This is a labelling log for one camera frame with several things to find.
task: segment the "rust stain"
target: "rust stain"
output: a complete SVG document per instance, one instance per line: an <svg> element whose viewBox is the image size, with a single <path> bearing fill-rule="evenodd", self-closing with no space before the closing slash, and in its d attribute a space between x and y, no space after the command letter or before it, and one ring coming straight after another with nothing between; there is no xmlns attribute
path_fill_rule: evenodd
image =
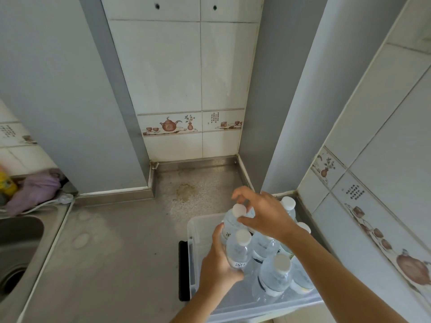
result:
<svg viewBox="0 0 431 323"><path fill-rule="evenodd" d="M183 203L187 202L191 196L195 194L195 188L187 183L180 185L176 192L177 201L181 201Z"/></svg>

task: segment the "person's right hand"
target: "person's right hand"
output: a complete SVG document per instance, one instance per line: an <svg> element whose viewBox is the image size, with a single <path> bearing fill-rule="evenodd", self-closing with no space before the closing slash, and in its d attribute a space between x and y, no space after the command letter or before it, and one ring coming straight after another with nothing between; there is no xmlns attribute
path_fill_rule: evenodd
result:
<svg viewBox="0 0 431 323"><path fill-rule="evenodd" d="M232 199L243 204L249 200L247 212L254 208L254 218L239 217L238 222L259 231L265 236L283 240L298 226L288 215L281 202L267 192L258 194L248 187L242 186L234 190Z"/></svg>

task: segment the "countertop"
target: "countertop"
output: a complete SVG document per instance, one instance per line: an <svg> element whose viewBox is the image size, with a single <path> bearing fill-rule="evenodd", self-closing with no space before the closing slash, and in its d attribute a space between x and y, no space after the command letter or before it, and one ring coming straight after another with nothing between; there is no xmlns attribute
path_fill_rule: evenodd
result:
<svg viewBox="0 0 431 323"><path fill-rule="evenodd" d="M178 242L191 217L227 211L242 185L236 165L157 174L156 198L77 206L68 215L24 323L171 320Z"/></svg>

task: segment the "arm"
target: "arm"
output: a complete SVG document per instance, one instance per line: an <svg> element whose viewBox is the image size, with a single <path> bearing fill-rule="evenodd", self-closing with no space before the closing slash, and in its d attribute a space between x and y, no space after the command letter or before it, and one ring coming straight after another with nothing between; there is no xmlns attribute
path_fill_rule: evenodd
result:
<svg viewBox="0 0 431 323"><path fill-rule="evenodd" d="M202 261L198 291L171 323L205 323L224 295L244 278L244 272L232 269L228 263L220 241L222 229L223 223L214 230L213 244Z"/></svg>
<svg viewBox="0 0 431 323"><path fill-rule="evenodd" d="M338 323L407 323L300 228L272 195L240 187L232 198L237 198L238 203L248 199L247 210L253 207L256 212L254 218L240 217L239 222L281 241L294 252Z"/></svg>

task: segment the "sink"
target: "sink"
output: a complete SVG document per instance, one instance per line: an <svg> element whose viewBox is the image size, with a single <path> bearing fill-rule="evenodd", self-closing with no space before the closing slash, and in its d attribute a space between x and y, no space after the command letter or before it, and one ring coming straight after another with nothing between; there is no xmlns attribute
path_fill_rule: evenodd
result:
<svg viewBox="0 0 431 323"><path fill-rule="evenodd" d="M0 322L16 323L42 270L69 205L0 219Z"/></svg>
<svg viewBox="0 0 431 323"><path fill-rule="evenodd" d="M0 302L24 275L43 234L44 224L37 217L0 220Z"/></svg>

